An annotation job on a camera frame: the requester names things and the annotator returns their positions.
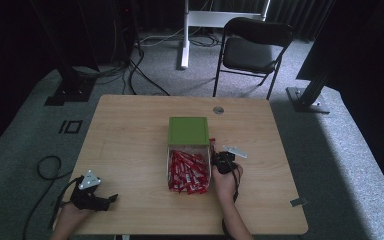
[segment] white desk leg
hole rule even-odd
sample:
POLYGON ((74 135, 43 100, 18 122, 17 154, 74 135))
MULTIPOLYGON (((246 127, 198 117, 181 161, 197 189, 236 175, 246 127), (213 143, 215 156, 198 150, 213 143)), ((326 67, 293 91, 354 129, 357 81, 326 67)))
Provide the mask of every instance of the white desk leg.
POLYGON ((184 37, 182 51, 182 68, 186 69, 189 65, 189 0, 185 0, 185 19, 184 19, 184 37))

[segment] wooden table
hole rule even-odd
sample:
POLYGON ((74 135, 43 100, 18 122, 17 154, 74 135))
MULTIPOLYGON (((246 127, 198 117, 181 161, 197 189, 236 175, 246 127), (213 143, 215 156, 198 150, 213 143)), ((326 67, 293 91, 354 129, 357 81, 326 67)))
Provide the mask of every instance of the wooden table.
MULTIPOLYGON (((275 120, 266 100, 105 95, 100 99, 72 178, 90 169, 95 194, 119 198, 76 234, 223 234, 213 185, 205 194, 170 192, 166 178, 169 117, 207 117, 216 150, 236 146, 248 158, 236 205, 252 234, 303 234, 301 206, 275 120), (223 114, 215 114, 220 106, 223 114)), ((71 195, 67 191, 65 199, 71 195)))

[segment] gray carpet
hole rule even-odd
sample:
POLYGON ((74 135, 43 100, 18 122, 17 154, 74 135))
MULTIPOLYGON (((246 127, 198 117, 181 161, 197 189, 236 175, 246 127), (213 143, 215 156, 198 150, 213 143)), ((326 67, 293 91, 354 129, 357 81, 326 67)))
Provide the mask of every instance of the gray carpet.
MULTIPOLYGON (((143 46, 145 57, 140 69, 171 95, 211 96, 219 47, 191 45, 189 68, 180 70, 180 46, 178 41, 143 46)), ((288 99, 286 87, 308 85, 308 81, 297 81, 295 77, 310 48, 308 43, 292 43, 270 98, 298 193, 309 201, 304 206, 309 231, 302 236, 256 236, 256 239, 384 239, 384 177, 340 94, 323 89, 321 96, 331 111, 328 115, 297 113, 288 99)), ((138 59, 135 50, 133 60, 138 59)), ((37 84, 0 139, 0 240, 22 238, 28 213, 50 183, 36 172, 39 160, 56 155, 62 160, 60 174, 70 171, 99 97, 132 94, 127 77, 128 72, 124 76, 99 79, 89 102, 66 103, 60 107, 44 106, 60 82, 58 72, 52 71, 37 84), (78 133, 60 131, 64 121, 80 120, 78 133)), ((269 82, 257 88, 258 82, 223 74, 217 96, 265 98, 269 82)), ((133 76, 132 86, 137 94, 161 94, 139 74, 133 76)), ((51 176, 56 164, 46 161, 41 169, 51 176)), ((52 207, 68 180, 69 177, 57 180, 51 187, 30 221, 27 239, 49 238, 51 230, 47 225, 52 207)), ((73 239, 113 239, 113 236, 74 236, 73 239)), ((153 238, 132 236, 131 239, 153 238)))

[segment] power cord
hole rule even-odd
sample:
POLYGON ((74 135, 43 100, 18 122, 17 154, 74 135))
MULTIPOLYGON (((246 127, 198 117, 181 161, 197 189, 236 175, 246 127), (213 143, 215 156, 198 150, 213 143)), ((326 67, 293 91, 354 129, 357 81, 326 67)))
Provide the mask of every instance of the power cord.
MULTIPOLYGON (((62 165, 62 161, 61 159, 58 157, 58 156, 55 156, 55 155, 50 155, 50 156, 46 156, 44 158, 42 158, 38 163, 37 163, 37 166, 36 166, 36 172, 37 174, 39 175, 40 178, 46 180, 46 181, 51 181, 48 185, 48 187, 46 188, 45 192, 41 195, 41 197, 39 198, 39 200, 36 202, 36 204, 34 205, 34 207, 32 208, 32 210, 30 211, 28 217, 27 217, 27 220, 26 220, 26 223, 24 224, 24 229, 23 229, 23 240, 26 240, 27 239, 27 229, 29 227, 29 224, 30 224, 30 220, 34 214, 34 212, 36 211, 37 207, 39 206, 39 204, 42 202, 43 198, 46 196, 46 194, 49 192, 49 190, 51 189, 51 187, 54 185, 55 181, 58 180, 58 179, 61 179, 61 178, 64 178, 68 175, 70 175, 73 171, 69 171, 67 173, 64 173, 62 175, 60 175, 60 170, 61 170, 61 165, 62 165), (49 161, 51 159, 54 159, 57 161, 58 163, 58 167, 57 167, 57 171, 55 172, 55 174, 52 176, 52 177, 46 177, 45 175, 43 175, 42 173, 42 170, 41 170, 41 166, 42 164, 45 162, 45 161, 49 161)), ((67 185, 65 188, 64 188, 64 191, 63 193, 60 194, 60 197, 61 198, 63 195, 64 195, 64 192, 65 190, 68 188, 67 185)))

